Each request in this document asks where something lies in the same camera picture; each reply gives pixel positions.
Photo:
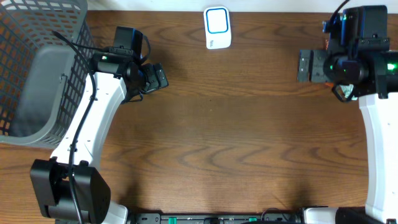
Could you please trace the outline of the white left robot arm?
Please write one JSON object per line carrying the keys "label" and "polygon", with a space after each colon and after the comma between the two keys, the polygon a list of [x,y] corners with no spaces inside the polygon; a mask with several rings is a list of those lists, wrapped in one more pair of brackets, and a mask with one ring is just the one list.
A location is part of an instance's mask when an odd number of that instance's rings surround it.
{"label": "white left robot arm", "polygon": [[129,210],[111,200],[99,172],[104,141],[119,106],[169,84],[161,63],[95,54],[93,70],[61,143],[30,169],[39,210],[55,223],[128,222]]}

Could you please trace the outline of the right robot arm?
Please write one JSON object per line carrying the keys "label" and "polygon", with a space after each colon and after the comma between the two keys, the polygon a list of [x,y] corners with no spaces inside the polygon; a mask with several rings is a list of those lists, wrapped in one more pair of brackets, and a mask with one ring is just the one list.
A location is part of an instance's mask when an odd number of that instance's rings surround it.
{"label": "right robot arm", "polygon": [[368,154],[364,212],[338,209],[336,221],[397,223],[397,52],[361,52],[356,58],[301,50],[298,82],[328,83],[343,103],[359,103]]}

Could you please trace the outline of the teal wrapper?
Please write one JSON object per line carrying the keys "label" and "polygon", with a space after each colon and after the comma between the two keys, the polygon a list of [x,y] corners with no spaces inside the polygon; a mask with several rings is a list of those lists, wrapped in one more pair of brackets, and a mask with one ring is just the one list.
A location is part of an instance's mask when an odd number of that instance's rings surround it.
{"label": "teal wrapper", "polygon": [[338,85],[337,92],[343,101],[348,101],[350,94],[354,90],[354,85]]}

